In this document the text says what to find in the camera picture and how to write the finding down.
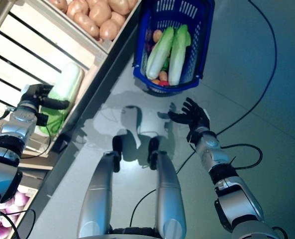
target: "blue basket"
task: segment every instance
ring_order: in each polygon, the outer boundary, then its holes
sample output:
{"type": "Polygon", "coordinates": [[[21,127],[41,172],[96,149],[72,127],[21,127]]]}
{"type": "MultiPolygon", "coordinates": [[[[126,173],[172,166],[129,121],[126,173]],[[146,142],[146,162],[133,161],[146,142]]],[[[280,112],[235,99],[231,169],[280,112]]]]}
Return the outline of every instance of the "blue basket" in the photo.
{"type": "Polygon", "coordinates": [[[174,93],[196,87],[202,78],[211,30],[214,0],[143,0],[139,36],[134,59],[134,76],[157,93],[174,93]],[[154,45],[153,31],[177,29],[186,24],[192,44],[186,48],[180,84],[159,86],[145,76],[147,59],[154,45]]]}

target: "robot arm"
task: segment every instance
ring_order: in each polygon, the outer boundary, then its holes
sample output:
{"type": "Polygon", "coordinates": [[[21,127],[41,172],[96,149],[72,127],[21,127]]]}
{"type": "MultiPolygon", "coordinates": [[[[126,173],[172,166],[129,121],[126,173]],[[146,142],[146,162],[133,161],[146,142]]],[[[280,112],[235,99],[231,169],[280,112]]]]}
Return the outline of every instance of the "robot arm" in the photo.
{"type": "Polygon", "coordinates": [[[48,116],[39,113],[39,106],[65,109],[68,101],[47,98],[52,86],[32,85],[22,95],[9,122],[0,128],[0,203],[12,198],[22,178],[18,164],[36,125],[46,126],[48,116]]]}
{"type": "Polygon", "coordinates": [[[280,239],[265,224],[258,201],[230,164],[215,133],[210,131],[207,113],[189,98],[184,106],[185,114],[169,112],[169,116],[190,126],[187,140],[196,145],[201,163],[214,184],[218,196],[214,205],[223,227],[232,233],[232,239],[280,239]]]}

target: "wire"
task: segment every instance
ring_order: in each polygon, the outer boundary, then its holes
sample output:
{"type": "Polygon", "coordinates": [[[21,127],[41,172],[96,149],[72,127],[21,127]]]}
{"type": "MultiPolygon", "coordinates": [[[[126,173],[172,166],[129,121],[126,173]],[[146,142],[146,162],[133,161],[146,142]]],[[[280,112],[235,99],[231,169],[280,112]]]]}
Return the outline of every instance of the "wire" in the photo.
{"type": "Polygon", "coordinates": [[[130,221],[130,223],[129,223],[129,227],[132,226],[133,217],[134,217],[134,214],[135,214],[135,211],[136,211],[138,205],[139,205],[139,204],[140,204],[140,203],[141,203],[141,202],[142,202],[142,201],[143,201],[148,195],[150,195],[151,193],[154,193],[155,191],[156,191],[156,189],[150,191],[150,192],[147,193],[144,197],[142,197],[141,200],[138,201],[138,203],[136,204],[136,206],[135,206],[135,208],[134,208],[134,210],[133,210],[133,212],[132,212],[132,216],[131,216],[131,221],[130,221]]]}
{"type": "Polygon", "coordinates": [[[16,237],[18,239],[20,239],[18,230],[17,230],[16,226],[14,225],[14,223],[12,222],[12,220],[3,212],[0,212],[0,215],[2,215],[3,217],[5,217],[7,219],[7,221],[10,223],[12,229],[14,230],[14,233],[15,233],[16,237]]]}
{"type": "Polygon", "coordinates": [[[33,220],[32,220],[32,225],[31,225],[31,229],[27,235],[27,237],[25,239],[28,239],[28,237],[30,236],[31,232],[32,232],[32,229],[34,227],[34,224],[36,223],[36,211],[33,210],[33,209],[27,209],[27,210],[24,210],[24,211],[20,211],[20,212],[16,212],[16,213],[7,213],[6,215],[13,215],[13,214],[18,214],[18,213],[25,213],[25,212],[32,212],[33,213],[33,220]]]}
{"type": "Polygon", "coordinates": [[[194,149],[194,147],[190,144],[191,148],[193,149],[193,152],[188,156],[188,158],[182,163],[182,165],[179,167],[179,169],[177,170],[176,174],[178,174],[181,169],[185,166],[185,164],[190,160],[190,158],[196,153],[196,150],[194,149]]]}
{"type": "Polygon", "coordinates": [[[19,233],[18,233],[18,230],[15,226],[15,224],[12,222],[12,220],[8,217],[8,215],[14,215],[14,214],[20,214],[20,213],[25,213],[25,212],[33,212],[33,221],[32,221],[32,226],[31,226],[31,229],[27,235],[27,237],[25,239],[28,239],[28,237],[30,236],[31,232],[32,232],[32,229],[34,227],[34,224],[36,222],[36,211],[33,210],[33,209],[27,209],[27,210],[24,210],[24,211],[19,211],[19,212],[15,212],[15,213],[3,213],[3,212],[0,212],[0,215],[2,215],[3,217],[5,217],[7,219],[7,221],[11,224],[11,227],[12,229],[14,230],[14,233],[16,235],[16,237],[18,239],[20,239],[20,236],[19,236],[19,233]]]}
{"type": "Polygon", "coordinates": [[[48,146],[46,147],[46,149],[42,153],[40,153],[38,155],[29,156],[29,157],[21,157],[21,158],[36,158],[36,157],[39,157],[40,155],[44,154],[49,149],[50,144],[51,144],[51,134],[50,134],[50,130],[48,129],[48,126],[46,126],[46,129],[47,129],[48,134],[49,134],[49,142],[48,142],[48,146]]]}
{"type": "Polygon", "coordinates": [[[273,65],[273,69],[272,69],[272,74],[269,78],[269,81],[262,93],[262,95],[260,96],[260,98],[258,99],[258,101],[253,105],[253,107],[251,107],[250,110],[247,111],[247,113],[245,113],[242,117],[240,117],[239,119],[237,119],[234,123],[232,123],[231,125],[227,126],[226,128],[224,128],[222,131],[220,131],[219,133],[217,133],[217,135],[220,135],[221,133],[225,132],[226,130],[230,129],[231,127],[233,127],[235,124],[237,124],[238,122],[240,122],[243,118],[245,118],[248,114],[250,114],[250,112],[260,103],[260,101],[262,100],[263,96],[265,95],[268,87],[270,86],[271,81],[273,80],[273,77],[275,75],[276,72],[276,68],[277,68],[277,62],[278,62],[278,48],[277,48],[277,40],[276,40],[276,35],[275,32],[273,30],[273,27],[271,25],[271,23],[269,22],[269,20],[267,19],[267,17],[264,15],[264,13],[251,1],[248,0],[248,2],[260,13],[260,15],[264,18],[264,20],[267,22],[269,29],[272,33],[272,37],[273,37],[273,42],[274,42],[274,48],[275,48],[275,60],[274,60],[274,65],[273,65]]]}
{"type": "Polygon", "coordinates": [[[9,113],[10,113],[10,111],[5,111],[5,112],[3,113],[3,115],[0,117],[0,120],[6,118],[6,117],[8,116],[9,113]]]}
{"type": "Polygon", "coordinates": [[[281,231],[282,234],[283,234],[283,237],[285,239],[289,239],[289,236],[288,236],[287,232],[283,228],[280,228],[280,227],[272,227],[272,229],[273,230],[279,230],[279,231],[281,231]]]}
{"type": "MultiPolygon", "coordinates": [[[[177,170],[176,174],[178,174],[178,173],[181,171],[181,169],[184,167],[184,165],[185,165],[185,164],[190,160],[190,158],[196,153],[196,150],[194,149],[194,147],[193,147],[191,144],[190,144],[190,146],[191,146],[191,148],[193,149],[193,152],[192,152],[192,153],[187,157],[187,159],[182,163],[182,165],[181,165],[181,166],[179,167],[179,169],[177,170]]],[[[130,221],[130,223],[129,223],[129,227],[132,226],[132,222],[133,222],[134,214],[135,214],[135,211],[136,211],[138,205],[140,205],[140,203],[141,203],[141,202],[142,202],[142,201],[143,201],[148,195],[150,195],[151,193],[153,193],[153,192],[155,192],[155,191],[156,191],[156,189],[150,191],[149,193],[145,194],[145,196],[142,197],[141,200],[138,201],[138,203],[136,204],[136,206],[135,206],[135,208],[134,208],[134,210],[133,210],[133,212],[132,212],[132,216],[131,216],[131,221],[130,221]]]]}
{"type": "Polygon", "coordinates": [[[249,166],[244,166],[244,167],[236,167],[235,169],[236,170],[242,170],[242,169],[249,169],[249,168],[254,168],[256,166],[258,166],[261,161],[262,161],[262,157],[263,157],[263,153],[262,153],[262,150],[255,146],[255,145],[252,145],[252,144],[248,144],[248,143],[238,143],[238,144],[232,144],[232,145],[228,145],[228,146],[224,146],[224,147],[221,147],[222,149],[226,149],[226,148],[234,148],[234,147],[240,147],[240,146],[243,146],[243,147],[250,147],[250,148],[254,148],[255,150],[257,150],[259,152],[259,159],[257,160],[257,162],[255,162],[254,164],[251,164],[249,166]]]}

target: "green leafy vegetable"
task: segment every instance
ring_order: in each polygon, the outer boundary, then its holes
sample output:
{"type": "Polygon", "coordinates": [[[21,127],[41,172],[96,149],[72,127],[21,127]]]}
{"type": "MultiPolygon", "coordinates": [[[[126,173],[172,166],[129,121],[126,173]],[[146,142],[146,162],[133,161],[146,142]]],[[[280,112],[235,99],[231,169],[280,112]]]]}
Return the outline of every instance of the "green leafy vegetable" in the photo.
{"type": "Polygon", "coordinates": [[[187,25],[182,25],[175,33],[171,61],[169,63],[168,79],[171,86],[179,84],[183,64],[185,60],[186,47],[191,45],[191,35],[187,25]]]}
{"type": "Polygon", "coordinates": [[[154,80],[158,77],[166,59],[171,51],[174,38],[174,29],[167,27],[161,39],[157,42],[147,60],[146,77],[154,80]]]}
{"type": "Polygon", "coordinates": [[[166,58],[161,71],[168,71],[168,67],[169,67],[169,59],[166,58]]]}
{"type": "MultiPolygon", "coordinates": [[[[48,97],[51,99],[70,102],[69,107],[65,110],[41,108],[41,112],[49,117],[47,127],[51,135],[55,135],[61,129],[76,99],[83,75],[83,70],[77,64],[69,63],[62,69],[55,86],[49,92],[48,97]]],[[[46,127],[40,126],[39,128],[43,133],[48,134],[46,127]]]]}

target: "gray floor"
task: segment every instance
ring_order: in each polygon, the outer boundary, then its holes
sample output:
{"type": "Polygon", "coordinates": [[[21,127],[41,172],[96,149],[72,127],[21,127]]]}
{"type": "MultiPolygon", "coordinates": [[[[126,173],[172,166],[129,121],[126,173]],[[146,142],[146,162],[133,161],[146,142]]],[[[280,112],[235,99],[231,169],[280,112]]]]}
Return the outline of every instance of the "gray floor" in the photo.
{"type": "MultiPolygon", "coordinates": [[[[261,165],[239,171],[260,202],[266,221],[286,229],[295,239],[295,2],[255,1],[274,26],[278,40],[278,69],[259,106],[241,123],[223,133],[222,145],[251,143],[264,153],[261,165]]],[[[213,131],[219,131],[244,114],[258,99],[273,65],[273,42],[267,25],[243,0],[216,1],[210,47],[202,83],[182,94],[157,98],[138,87],[131,63],[123,70],[101,110],[93,117],[91,105],[84,125],[72,142],[80,150],[66,157],[75,161],[52,195],[32,239],[74,239],[83,197],[92,173],[112,137],[125,134],[127,151],[121,171],[113,178],[111,225],[126,227],[138,200],[154,189],[155,172],[146,168],[150,137],[162,136],[161,147],[179,167],[191,149],[188,127],[170,122],[164,113],[179,110],[186,96],[205,107],[213,131]]],[[[229,150],[235,166],[254,162],[251,149],[229,150]]],[[[216,195],[208,174],[194,156],[179,174],[187,218],[188,239],[229,239],[219,223],[213,201],[216,195]]],[[[155,195],[142,202],[134,226],[152,227],[155,195]]]]}

